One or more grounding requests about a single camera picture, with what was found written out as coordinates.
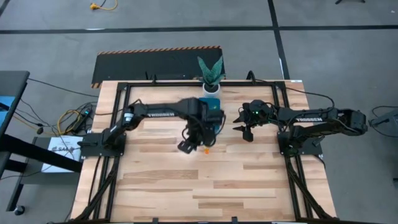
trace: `black and orange striped barrier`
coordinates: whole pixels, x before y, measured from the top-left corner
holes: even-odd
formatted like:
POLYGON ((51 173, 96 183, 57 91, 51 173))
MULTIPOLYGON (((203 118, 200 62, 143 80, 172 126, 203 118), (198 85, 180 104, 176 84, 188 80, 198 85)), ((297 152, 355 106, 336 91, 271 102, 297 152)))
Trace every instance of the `black and orange striped barrier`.
POLYGON ((106 54, 131 54, 131 53, 141 53, 141 52, 161 52, 169 50, 200 50, 200 49, 219 49, 221 46, 202 46, 202 47, 172 47, 165 49, 143 49, 143 50, 117 50, 117 51, 107 51, 98 52, 98 55, 106 54))

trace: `blue object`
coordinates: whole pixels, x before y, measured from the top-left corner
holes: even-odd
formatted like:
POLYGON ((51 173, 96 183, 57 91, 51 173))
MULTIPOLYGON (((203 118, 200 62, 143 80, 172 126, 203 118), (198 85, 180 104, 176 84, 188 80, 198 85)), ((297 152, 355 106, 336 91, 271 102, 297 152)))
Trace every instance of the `blue object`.
MULTIPOLYGON (((0 96, 0 103, 11 107, 12 102, 14 102, 15 97, 13 96, 0 96)), ((6 119, 6 116, 8 114, 8 111, 0 111, 0 125, 4 122, 6 119)))
MULTIPOLYGON (((201 98, 199 98, 199 100, 207 103, 207 105, 209 105, 209 110, 220 110, 220 108, 221 108, 220 99, 201 97, 201 98)), ((219 129, 220 129, 219 125, 215 126, 216 133, 218 132, 219 129)))

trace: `black mounting plate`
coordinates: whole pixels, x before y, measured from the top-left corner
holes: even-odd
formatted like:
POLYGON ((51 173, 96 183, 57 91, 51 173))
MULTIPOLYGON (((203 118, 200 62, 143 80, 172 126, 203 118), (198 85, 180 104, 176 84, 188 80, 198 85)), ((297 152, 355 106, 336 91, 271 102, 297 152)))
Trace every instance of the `black mounting plate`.
POLYGON ((123 156, 126 145, 126 133, 120 135, 115 144, 106 147, 102 144, 101 133, 89 133, 83 137, 83 146, 81 146, 81 156, 123 156))
POLYGON ((308 138, 301 149, 292 149, 289 146, 288 138, 289 132, 277 134, 279 151, 282 155, 288 155, 290 157, 296 155, 321 155, 322 148, 320 144, 314 145, 313 142, 318 141, 318 138, 308 138))

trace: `green leaf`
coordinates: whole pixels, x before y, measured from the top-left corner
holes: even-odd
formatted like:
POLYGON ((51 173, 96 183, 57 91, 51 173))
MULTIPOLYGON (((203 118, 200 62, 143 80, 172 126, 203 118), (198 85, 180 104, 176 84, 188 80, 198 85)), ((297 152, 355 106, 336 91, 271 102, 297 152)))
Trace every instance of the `green leaf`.
POLYGON ((223 56, 218 59, 218 61, 213 65, 211 72, 214 75, 214 79, 221 74, 221 70, 223 69, 223 56))
POLYGON ((211 73, 209 68, 206 66, 205 61, 202 58, 198 57, 198 63, 199 63, 199 67, 201 69, 201 72, 203 73, 203 76, 205 76, 206 74, 211 73))
POLYGON ((211 85, 217 85, 220 83, 220 81, 222 81, 225 78, 225 74, 219 75, 219 77, 217 77, 216 80, 214 80, 211 85))
POLYGON ((203 61, 202 58, 198 57, 198 63, 199 67, 201 69, 201 72, 203 74, 203 79, 201 80, 203 83, 210 84, 212 81, 212 72, 209 70, 209 68, 206 66, 205 61, 203 61))

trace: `potted plant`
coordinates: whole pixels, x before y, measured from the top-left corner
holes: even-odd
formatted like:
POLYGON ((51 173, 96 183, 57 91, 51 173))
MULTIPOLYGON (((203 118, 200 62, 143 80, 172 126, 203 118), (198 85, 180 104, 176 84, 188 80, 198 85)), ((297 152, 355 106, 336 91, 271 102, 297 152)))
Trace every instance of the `potted plant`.
POLYGON ((198 63, 203 76, 199 78, 203 82, 203 95, 206 98, 217 98, 220 93, 220 81, 225 78, 225 74, 221 74, 223 68, 223 56, 213 65, 210 70, 205 61, 198 57, 198 63))

